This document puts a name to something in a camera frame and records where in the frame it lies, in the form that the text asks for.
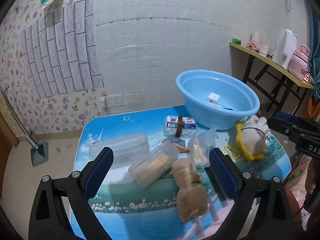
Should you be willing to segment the light blue plastic basin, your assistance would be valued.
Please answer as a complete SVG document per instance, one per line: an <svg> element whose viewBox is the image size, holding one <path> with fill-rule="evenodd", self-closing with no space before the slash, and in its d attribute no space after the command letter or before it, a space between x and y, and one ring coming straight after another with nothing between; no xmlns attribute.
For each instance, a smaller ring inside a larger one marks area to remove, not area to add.
<svg viewBox="0 0 320 240"><path fill-rule="evenodd" d="M188 70L178 74L176 87L190 116L202 126L225 131L255 115L260 108L257 94L242 81L211 70Z"/></svg>

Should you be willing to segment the tissue pack with brown band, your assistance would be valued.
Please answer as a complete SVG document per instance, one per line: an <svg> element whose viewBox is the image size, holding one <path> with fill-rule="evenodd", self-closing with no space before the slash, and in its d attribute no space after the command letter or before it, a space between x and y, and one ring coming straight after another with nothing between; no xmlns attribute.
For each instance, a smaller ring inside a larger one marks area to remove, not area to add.
<svg viewBox="0 0 320 240"><path fill-rule="evenodd" d="M197 134L196 122L191 117L167 115L164 119L164 135L191 138Z"/></svg>

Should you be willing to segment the white wall socket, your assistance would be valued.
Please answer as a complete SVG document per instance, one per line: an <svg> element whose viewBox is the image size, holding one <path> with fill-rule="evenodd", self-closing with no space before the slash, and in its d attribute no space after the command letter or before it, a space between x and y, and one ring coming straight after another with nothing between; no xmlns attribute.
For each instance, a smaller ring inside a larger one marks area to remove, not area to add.
<svg viewBox="0 0 320 240"><path fill-rule="evenodd" d="M106 96L106 104L108 108L123 106L123 96L121 93L111 94Z"/></svg>

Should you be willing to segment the clear box of toothpicks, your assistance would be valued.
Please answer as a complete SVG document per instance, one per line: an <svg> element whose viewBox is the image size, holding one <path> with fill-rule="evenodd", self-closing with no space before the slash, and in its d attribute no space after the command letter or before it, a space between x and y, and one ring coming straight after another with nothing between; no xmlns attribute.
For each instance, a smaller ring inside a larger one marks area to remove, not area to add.
<svg viewBox="0 0 320 240"><path fill-rule="evenodd" d="M131 165L129 174L144 189L171 169L173 162L178 159L179 153L180 150L174 144L164 142L146 157Z"/></svg>

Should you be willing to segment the white candle roll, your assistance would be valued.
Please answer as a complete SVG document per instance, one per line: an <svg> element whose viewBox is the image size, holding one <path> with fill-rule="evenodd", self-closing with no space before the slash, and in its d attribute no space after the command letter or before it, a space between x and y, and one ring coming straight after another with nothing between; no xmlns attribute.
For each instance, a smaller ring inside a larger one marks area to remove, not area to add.
<svg viewBox="0 0 320 240"><path fill-rule="evenodd" d="M251 40L252 40L252 41L259 42L259 40L260 40L260 33L259 33L258 31L253 31Z"/></svg>

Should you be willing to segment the clear bag of cotton swabs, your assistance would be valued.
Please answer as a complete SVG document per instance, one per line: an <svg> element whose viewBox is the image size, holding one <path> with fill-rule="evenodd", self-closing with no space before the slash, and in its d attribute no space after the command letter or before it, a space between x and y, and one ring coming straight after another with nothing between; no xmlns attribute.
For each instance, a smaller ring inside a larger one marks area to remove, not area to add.
<svg viewBox="0 0 320 240"><path fill-rule="evenodd" d="M194 162L196 167L209 167L210 150L215 147L215 132L217 127L213 126L209 130L192 137L188 142L188 159Z"/></svg>

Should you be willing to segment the white bunny plush toy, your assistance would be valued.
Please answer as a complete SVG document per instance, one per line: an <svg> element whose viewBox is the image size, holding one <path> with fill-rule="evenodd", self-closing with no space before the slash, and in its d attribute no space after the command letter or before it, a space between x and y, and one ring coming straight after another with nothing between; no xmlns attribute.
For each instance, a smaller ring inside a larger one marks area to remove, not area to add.
<svg viewBox="0 0 320 240"><path fill-rule="evenodd" d="M267 153L266 135L270 131L265 117L250 120L241 128L241 141L245 150L252 156Z"/></svg>

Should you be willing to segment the green small box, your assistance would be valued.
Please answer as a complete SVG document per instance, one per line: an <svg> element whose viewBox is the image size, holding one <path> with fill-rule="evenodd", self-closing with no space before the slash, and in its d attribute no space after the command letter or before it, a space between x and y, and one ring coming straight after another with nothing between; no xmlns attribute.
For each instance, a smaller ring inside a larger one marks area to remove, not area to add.
<svg viewBox="0 0 320 240"><path fill-rule="evenodd" d="M241 40L234 37L234 38L232 39L232 43L233 43L233 44L241 45Z"/></svg>

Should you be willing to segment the white electric kettle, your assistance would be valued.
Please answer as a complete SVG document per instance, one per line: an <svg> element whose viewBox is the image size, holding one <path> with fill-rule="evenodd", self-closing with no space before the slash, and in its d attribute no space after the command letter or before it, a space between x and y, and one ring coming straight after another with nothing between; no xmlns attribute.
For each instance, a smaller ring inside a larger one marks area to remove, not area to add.
<svg viewBox="0 0 320 240"><path fill-rule="evenodd" d="M278 28L277 40L272 61L283 67L289 68L289 62L297 47L297 36L290 29Z"/></svg>

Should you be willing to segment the brown plush bear toy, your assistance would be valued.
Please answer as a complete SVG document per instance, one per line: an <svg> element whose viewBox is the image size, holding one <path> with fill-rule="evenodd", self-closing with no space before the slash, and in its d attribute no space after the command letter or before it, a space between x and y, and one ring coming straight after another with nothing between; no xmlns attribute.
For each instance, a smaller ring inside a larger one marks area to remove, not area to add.
<svg viewBox="0 0 320 240"><path fill-rule="evenodd" d="M178 215L183 224L193 217L205 215L208 210L207 194L202 186L202 174L196 171L193 161L177 159L171 166L171 173L179 188L176 197Z"/></svg>

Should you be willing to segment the white USB wall charger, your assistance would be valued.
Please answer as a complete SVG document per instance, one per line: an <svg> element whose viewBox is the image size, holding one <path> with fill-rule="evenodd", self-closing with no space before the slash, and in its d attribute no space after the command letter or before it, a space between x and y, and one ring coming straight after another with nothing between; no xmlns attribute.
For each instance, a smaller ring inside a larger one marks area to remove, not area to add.
<svg viewBox="0 0 320 240"><path fill-rule="evenodd" d="M206 103L211 104L211 105L217 105L219 99L220 99L219 94L210 93L206 98Z"/></svg>

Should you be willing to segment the clear plastic pencil case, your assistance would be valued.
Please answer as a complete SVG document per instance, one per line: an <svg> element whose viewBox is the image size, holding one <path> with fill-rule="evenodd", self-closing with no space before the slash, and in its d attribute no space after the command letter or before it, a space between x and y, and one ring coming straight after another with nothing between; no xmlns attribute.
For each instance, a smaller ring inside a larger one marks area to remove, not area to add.
<svg viewBox="0 0 320 240"><path fill-rule="evenodd" d="M104 147L113 151L114 160L111 168L132 165L150 153L148 137L143 132L92 144L89 147L91 158L95 159Z"/></svg>

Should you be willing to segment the yellow-topped side table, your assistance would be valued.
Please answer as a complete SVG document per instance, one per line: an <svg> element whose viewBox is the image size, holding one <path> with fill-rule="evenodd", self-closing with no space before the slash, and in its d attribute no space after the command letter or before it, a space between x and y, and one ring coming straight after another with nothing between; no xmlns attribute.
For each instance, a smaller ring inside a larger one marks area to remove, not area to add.
<svg viewBox="0 0 320 240"><path fill-rule="evenodd" d="M309 82L299 80L288 70L285 70L268 57L264 57L245 46L232 42L229 44L229 46L248 54L248 61L242 77L242 82L251 84L266 98L268 98L270 104L267 108L267 111L270 111L272 106L276 107L276 112L281 111L289 95L292 94L296 99L298 99L298 105L293 111L293 114L296 115L302 106L308 91L314 89L313 85ZM264 63L264 66L254 78L251 78L250 73L255 60L260 60ZM267 75L277 81L277 84L270 93L259 84L259 80L264 75Z"/></svg>

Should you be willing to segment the pink water bottle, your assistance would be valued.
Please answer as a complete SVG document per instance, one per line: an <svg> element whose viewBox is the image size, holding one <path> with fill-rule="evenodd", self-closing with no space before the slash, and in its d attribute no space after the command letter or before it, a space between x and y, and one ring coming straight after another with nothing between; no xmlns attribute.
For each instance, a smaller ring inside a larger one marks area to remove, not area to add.
<svg viewBox="0 0 320 240"><path fill-rule="evenodd" d="M304 80L308 69L309 54L310 49L301 45L294 51L289 63L289 72L301 81Z"/></svg>

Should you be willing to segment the teal curtain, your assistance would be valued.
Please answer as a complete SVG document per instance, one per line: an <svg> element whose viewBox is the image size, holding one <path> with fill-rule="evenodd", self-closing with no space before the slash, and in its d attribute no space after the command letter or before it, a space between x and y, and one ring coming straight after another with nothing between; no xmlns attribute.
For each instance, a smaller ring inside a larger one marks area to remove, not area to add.
<svg viewBox="0 0 320 240"><path fill-rule="evenodd" d="M313 97L319 101L319 19L313 12L309 3L306 4L309 19L309 45L310 56L308 70L312 77L312 85L314 86Z"/></svg>

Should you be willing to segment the orange snack packet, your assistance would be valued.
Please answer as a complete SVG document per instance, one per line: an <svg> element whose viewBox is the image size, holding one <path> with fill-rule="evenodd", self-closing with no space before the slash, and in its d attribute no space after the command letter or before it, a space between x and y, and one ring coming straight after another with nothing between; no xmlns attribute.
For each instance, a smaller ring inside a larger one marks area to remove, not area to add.
<svg viewBox="0 0 320 240"><path fill-rule="evenodd" d="M172 145L174 145L180 153L188 153L190 150L185 146L185 143L181 144L179 142L171 142Z"/></svg>

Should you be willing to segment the pink small ornament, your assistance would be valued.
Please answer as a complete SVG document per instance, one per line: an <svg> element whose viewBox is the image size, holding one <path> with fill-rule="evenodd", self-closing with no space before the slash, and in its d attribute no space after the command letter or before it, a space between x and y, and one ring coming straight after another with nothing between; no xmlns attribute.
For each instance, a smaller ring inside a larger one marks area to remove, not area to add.
<svg viewBox="0 0 320 240"><path fill-rule="evenodd" d="M256 40L250 40L247 42L246 47L252 51L259 51L260 43Z"/></svg>

